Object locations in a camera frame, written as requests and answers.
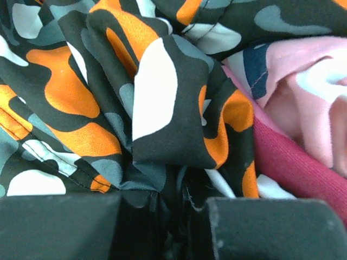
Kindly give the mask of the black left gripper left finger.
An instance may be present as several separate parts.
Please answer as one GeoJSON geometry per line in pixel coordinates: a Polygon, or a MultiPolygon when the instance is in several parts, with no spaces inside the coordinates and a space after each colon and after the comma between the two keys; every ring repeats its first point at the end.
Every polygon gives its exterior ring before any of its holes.
{"type": "Polygon", "coordinates": [[[1,259],[110,259],[120,197],[1,199],[1,259]]]}

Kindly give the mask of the orange black camouflage cloth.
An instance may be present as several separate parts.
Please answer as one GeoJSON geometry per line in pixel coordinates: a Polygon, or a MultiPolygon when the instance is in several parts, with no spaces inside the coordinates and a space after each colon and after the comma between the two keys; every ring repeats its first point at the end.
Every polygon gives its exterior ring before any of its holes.
{"type": "Polygon", "coordinates": [[[213,198],[339,217],[260,197],[223,63],[321,36],[346,39],[346,1],[1,1],[1,199],[119,196],[110,259],[206,259],[213,198]]]}

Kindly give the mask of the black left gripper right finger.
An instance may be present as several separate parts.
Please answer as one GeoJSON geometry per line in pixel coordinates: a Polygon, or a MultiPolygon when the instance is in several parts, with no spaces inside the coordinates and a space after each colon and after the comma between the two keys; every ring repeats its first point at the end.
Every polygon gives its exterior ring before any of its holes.
{"type": "Polygon", "coordinates": [[[206,259],[346,259],[346,230],[324,202],[310,199],[207,201],[206,259]]]}

